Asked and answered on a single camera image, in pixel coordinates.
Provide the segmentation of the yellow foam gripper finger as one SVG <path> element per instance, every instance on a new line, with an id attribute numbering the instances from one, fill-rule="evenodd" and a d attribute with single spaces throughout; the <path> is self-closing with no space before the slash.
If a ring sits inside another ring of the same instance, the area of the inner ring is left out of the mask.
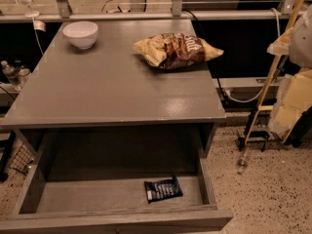
<path id="1" fill-rule="evenodd" d="M 312 70 L 303 69 L 295 75 L 286 74 L 270 113 L 269 131 L 283 137 L 311 106 Z"/>
<path id="2" fill-rule="evenodd" d="M 292 33 L 293 28 L 291 27 L 269 45 L 267 52 L 274 56 L 287 56 L 289 54 Z"/>

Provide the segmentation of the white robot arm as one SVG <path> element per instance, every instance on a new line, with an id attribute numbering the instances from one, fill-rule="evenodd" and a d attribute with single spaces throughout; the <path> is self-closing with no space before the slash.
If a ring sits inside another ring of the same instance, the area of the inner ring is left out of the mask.
<path id="1" fill-rule="evenodd" d="M 267 52 L 288 56 L 291 63 L 300 67 L 295 75 L 286 74 L 282 79 L 270 114 L 269 130 L 283 137 L 312 106 L 312 6 Z"/>

